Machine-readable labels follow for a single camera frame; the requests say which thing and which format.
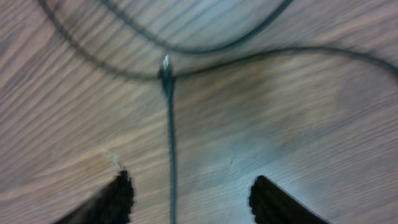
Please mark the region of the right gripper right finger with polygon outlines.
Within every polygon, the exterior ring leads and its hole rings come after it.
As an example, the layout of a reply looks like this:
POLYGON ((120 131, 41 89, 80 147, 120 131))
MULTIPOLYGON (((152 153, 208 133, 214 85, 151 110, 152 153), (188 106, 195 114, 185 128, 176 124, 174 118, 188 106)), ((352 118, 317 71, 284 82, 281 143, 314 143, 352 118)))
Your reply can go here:
POLYGON ((249 206, 257 224, 328 224, 263 175, 251 187, 249 206))

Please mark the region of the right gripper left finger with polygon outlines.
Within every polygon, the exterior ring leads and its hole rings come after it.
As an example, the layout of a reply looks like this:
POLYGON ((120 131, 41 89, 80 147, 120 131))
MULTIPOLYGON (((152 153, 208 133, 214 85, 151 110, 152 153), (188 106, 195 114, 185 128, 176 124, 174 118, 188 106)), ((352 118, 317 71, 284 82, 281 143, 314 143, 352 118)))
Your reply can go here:
POLYGON ((128 224, 133 205, 132 178, 123 169, 108 185, 55 224, 128 224))

